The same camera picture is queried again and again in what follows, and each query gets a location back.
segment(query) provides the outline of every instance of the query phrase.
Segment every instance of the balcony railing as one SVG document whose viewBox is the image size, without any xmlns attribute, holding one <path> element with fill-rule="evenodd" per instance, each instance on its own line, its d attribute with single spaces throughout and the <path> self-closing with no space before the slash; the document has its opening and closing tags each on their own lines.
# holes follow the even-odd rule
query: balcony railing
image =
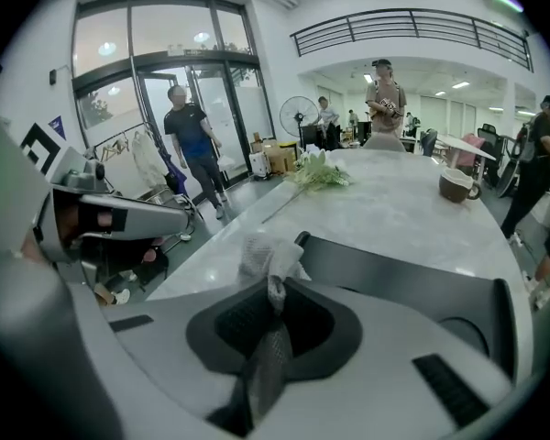
<svg viewBox="0 0 550 440">
<path fill-rule="evenodd" d="M 291 37 L 299 56 L 365 39 L 427 38 L 467 44 L 534 71 L 523 36 L 473 16 L 422 8 L 388 8 L 329 19 Z"/>
</svg>

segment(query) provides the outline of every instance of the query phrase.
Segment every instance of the white tabletop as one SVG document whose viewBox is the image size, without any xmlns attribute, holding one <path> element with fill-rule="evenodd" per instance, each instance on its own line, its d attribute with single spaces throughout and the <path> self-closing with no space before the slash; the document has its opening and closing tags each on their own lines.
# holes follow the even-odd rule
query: white tabletop
<svg viewBox="0 0 550 440">
<path fill-rule="evenodd" d="M 467 151 L 468 153 L 474 153 L 475 155 L 484 157 L 487 160 L 495 160 L 495 157 L 491 156 L 489 153 L 485 153 L 483 150 L 477 147 L 473 147 L 472 145 L 465 142 L 461 138 L 444 136 L 442 134 L 438 134 L 438 140 L 440 140 L 442 143 L 446 144 L 448 147 L 451 147 L 453 149 L 464 150 L 464 151 Z"/>
<path fill-rule="evenodd" d="M 149 297 L 170 298 L 237 281 L 244 237 L 264 231 L 293 241 L 302 231 L 391 258 L 480 278 L 505 279 L 518 345 L 517 379 L 532 368 L 532 315 L 521 272 L 481 201 L 454 204 L 438 193 L 444 165 L 430 158 L 368 149 L 333 152 L 355 183 L 305 192 L 284 182 L 213 236 Z"/>
</svg>

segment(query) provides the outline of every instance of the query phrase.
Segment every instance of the coffee mug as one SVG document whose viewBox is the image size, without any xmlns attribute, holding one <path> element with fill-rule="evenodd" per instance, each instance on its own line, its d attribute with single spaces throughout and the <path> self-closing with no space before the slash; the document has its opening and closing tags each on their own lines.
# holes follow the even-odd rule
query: coffee mug
<svg viewBox="0 0 550 440">
<path fill-rule="evenodd" d="M 438 185 L 440 194 L 455 204 L 460 204 L 465 199 L 474 201 L 481 195 L 481 189 L 477 182 L 473 181 L 470 176 L 467 176 L 461 170 L 446 168 L 440 176 Z"/>
</svg>

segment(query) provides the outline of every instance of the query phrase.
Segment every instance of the floor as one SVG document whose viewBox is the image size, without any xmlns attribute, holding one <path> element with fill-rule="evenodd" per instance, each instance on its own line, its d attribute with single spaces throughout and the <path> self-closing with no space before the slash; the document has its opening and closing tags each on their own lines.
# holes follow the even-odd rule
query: floor
<svg viewBox="0 0 550 440">
<path fill-rule="evenodd" d="M 268 181 L 245 180 L 226 192 L 228 202 L 225 204 L 225 217 L 222 220 L 215 218 L 215 210 L 211 204 L 204 201 L 199 205 L 205 221 L 199 218 L 194 221 L 195 231 L 192 240 L 181 242 L 167 253 L 169 258 L 169 270 L 171 274 L 185 262 L 197 249 L 204 245 L 213 235 L 227 226 L 239 214 L 250 207 L 263 195 L 280 184 L 281 178 L 273 177 Z M 484 188 L 481 200 L 500 224 L 507 214 L 511 198 L 499 199 L 490 189 Z M 544 242 L 547 230 L 538 224 L 531 215 L 528 215 L 519 225 L 518 232 L 525 241 L 524 247 L 513 247 L 513 253 L 522 270 L 529 275 L 534 275 L 540 259 L 545 255 Z M 164 276 L 159 275 L 146 288 L 140 288 L 135 282 L 119 280 L 113 285 L 113 290 L 128 288 L 131 290 L 130 301 L 142 302 L 156 290 L 163 282 Z M 533 314 L 534 356 L 533 371 L 537 372 L 545 368 L 550 359 L 550 303 L 546 307 Z"/>
<path fill-rule="evenodd" d="M 204 221 L 196 217 L 193 221 L 195 230 L 192 232 L 192 240 L 181 242 L 167 254 L 169 258 L 168 275 L 171 275 L 180 265 L 185 262 L 195 251 L 201 248 L 213 235 L 227 226 L 242 212 L 248 209 L 254 202 L 268 193 L 271 189 L 279 185 L 282 177 L 272 176 L 266 181 L 255 181 L 252 178 L 244 180 L 226 191 L 228 201 L 225 203 L 225 216 L 221 220 L 215 218 L 215 209 L 207 201 L 198 205 L 198 210 L 202 214 Z M 130 290 L 130 302 L 143 302 L 149 297 L 162 283 L 164 275 L 159 275 L 146 287 L 140 287 L 137 282 L 129 282 L 123 279 L 117 279 L 109 282 L 106 286 L 112 291 L 122 289 Z"/>
</svg>

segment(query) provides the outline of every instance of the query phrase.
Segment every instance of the window frame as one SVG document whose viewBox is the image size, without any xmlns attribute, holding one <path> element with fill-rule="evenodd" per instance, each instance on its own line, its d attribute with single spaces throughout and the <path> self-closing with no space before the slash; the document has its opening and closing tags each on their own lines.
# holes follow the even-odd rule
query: window frame
<svg viewBox="0 0 550 440">
<path fill-rule="evenodd" d="M 214 27 L 214 35 L 216 38 L 218 50 L 204 50 L 181 56 L 170 56 L 166 50 L 151 52 L 148 54 L 135 55 L 133 45 L 132 9 L 135 6 L 154 5 L 199 6 L 208 8 L 210 10 L 210 17 L 212 19 L 212 24 Z M 234 84 L 232 83 L 232 74 L 230 71 L 231 63 L 235 66 L 242 66 L 258 70 L 258 78 L 263 90 L 263 94 L 265 96 L 265 102 L 267 104 L 269 112 L 271 131 L 274 136 L 275 128 L 273 124 L 272 113 L 270 111 L 269 98 L 267 97 L 267 91 L 265 89 L 265 83 L 262 77 L 259 57 L 257 56 L 255 40 L 244 5 L 234 4 L 225 0 L 96 0 L 85 4 L 79 4 L 77 5 L 76 18 L 74 20 L 74 29 L 71 42 L 71 63 L 73 63 L 72 58 L 75 49 L 75 30 L 77 28 L 77 21 L 83 17 L 90 17 L 97 15 L 98 13 L 103 13 L 105 11 L 119 8 L 126 8 L 128 58 L 117 60 L 83 73 L 82 75 L 74 76 L 71 80 L 78 120 L 80 121 L 82 136 L 86 147 L 89 146 L 89 142 L 87 141 L 87 136 L 85 133 L 86 128 L 84 125 L 83 114 L 79 108 L 79 99 L 81 97 L 86 96 L 88 93 L 94 90 L 107 86 L 108 84 L 125 79 L 126 77 L 132 77 L 133 81 L 135 82 L 135 91 L 137 94 L 137 101 L 139 104 L 141 115 L 143 119 L 147 119 L 147 108 L 146 106 L 144 106 L 144 104 L 142 104 L 141 94 L 139 92 L 141 87 L 138 81 L 138 74 L 140 72 L 154 72 L 155 70 L 161 70 L 168 67 L 205 64 L 209 62 L 217 62 L 225 67 L 226 86 L 228 86 L 229 89 L 234 86 Z M 225 50 L 222 29 L 220 28 L 220 21 L 218 17 L 218 10 L 239 15 L 242 17 L 243 26 L 247 34 L 248 45 L 251 50 L 250 54 L 234 52 L 232 50 Z M 234 114 L 240 119 L 240 122 L 242 123 L 242 118 L 240 117 L 239 106 L 236 96 L 234 97 L 234 99 L 229 101 L 232 103 L 231 106 L 234 110 Z"/>
</svg>

